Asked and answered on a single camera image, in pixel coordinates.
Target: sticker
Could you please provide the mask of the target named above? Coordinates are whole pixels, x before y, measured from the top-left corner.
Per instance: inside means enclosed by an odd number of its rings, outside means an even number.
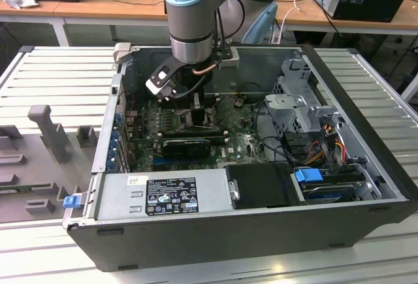
[[[147,175],[128,176],[127,185],[146,185],[146,181],[148,181]]]
[[[0,191],[0,194],[17,194],[18,191],[15,189],[4,189]]]
[[[147,176],[131,177],[146,177],[145,213],[147,215],[170,215],[199,212],[196,178],[147,180]]]

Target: power supply label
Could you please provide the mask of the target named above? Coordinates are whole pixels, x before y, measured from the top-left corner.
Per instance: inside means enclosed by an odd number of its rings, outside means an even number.
[[[171,178],[146,182],[147,215],[199,212],[196,178]]]

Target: floor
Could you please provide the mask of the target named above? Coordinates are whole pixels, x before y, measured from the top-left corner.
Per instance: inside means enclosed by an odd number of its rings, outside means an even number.
[[[4,24],[8,31],[0,26],[0,74],[13,59],[21,44],[35,46],[57,46],[54,30],[48,24]],[[169,36],[166,27],[129,27],[117,26],[119,41],[132,44],[168,44]],[[105,25],[69,25],[69,38],[74,46],[113,46],[110,28]],[[370,61],[380,74],[389,74],[405,49],[410,45],[413,36],[388,36],[386,41]],[[362,39],[362,47],[373,45],[373,40]],[[417,54],[408,52],[402,63],[391,76],[390,84],[397,88],[403,76],[408,74],[417,62]]]

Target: yellow wire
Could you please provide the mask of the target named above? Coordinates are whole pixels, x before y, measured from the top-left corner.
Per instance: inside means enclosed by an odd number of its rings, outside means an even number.
[[[306,162],[305,164],[309,165],[309,164],[315,162],[315,160],[318,160],[323,154],[324,154],[324,151],[321,151],[315,157],[312,157],[310,160],[308,160],[308,162]]]
[[[343,156],[343,153],[344,153],[344,150],[342,148],[342,145],[339,142],[335,142],[335,144],[340,148],[340,151],[341,151],[341,162],[344,163],[344,159],[342,157]]]

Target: wooden desk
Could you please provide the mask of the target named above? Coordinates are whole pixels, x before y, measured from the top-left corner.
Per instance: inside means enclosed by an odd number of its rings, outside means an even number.
[[[167,26],[162,0],[81,0],[79,3],[41,1],[40,7],[14,10],[0,2],[0,22],[30,22],[51,24],[60,46],[68,46],[67,24],[110,25],[116,39],[115,25]],[[128,3],[158,3],[132,5]],[[313,0],[298,2],[301,11],[288,15],[286,30],[334,32],[319,5]],[[280,2],[276,18],[281,23],[292,2]],[[418,3],[405,0],[391,23],[333,21],[341,33],[375,33],[386,35],[416,35],[418,33]]]
[[[302,10],[294,10],[287,16],[285,22],[287,30],[334,31],[321,7],[314,0],[299,1],[297,5]],[[282,22],[291,8],[293,8],[293,2],[279,2],[277,20]],[[342,33],[416,35],[418,33],[418,3],[405,0],[391,23],[342,20],[332,22]]]
[[[82,18],[129,18],[143,20],[166,20],[164,0],[118,0],[128,3],[156,5],[130,5],[113,0],[81,0],[79,3],[60,3],[54,11],[56,16]]]
[[[0,1],[0,15],[54,16],[54,10],[59,4],[59,1],[39,1],[38,7],[21,8],[20,10],[17,10],[15,8],[10,8],[4,1]]]

